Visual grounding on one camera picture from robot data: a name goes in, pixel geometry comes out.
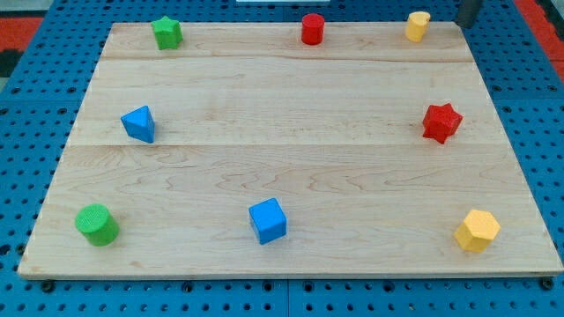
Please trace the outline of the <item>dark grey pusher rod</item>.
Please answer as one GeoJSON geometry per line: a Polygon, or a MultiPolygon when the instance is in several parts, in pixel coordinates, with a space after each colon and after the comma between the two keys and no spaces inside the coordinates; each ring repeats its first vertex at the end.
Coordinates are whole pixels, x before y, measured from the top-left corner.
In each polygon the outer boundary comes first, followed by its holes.
{"type": "Polygon", "coordinates": [[[484,0],[461,0],[455,23],[461,28],[472,28],[476,22],[484,0]]]}

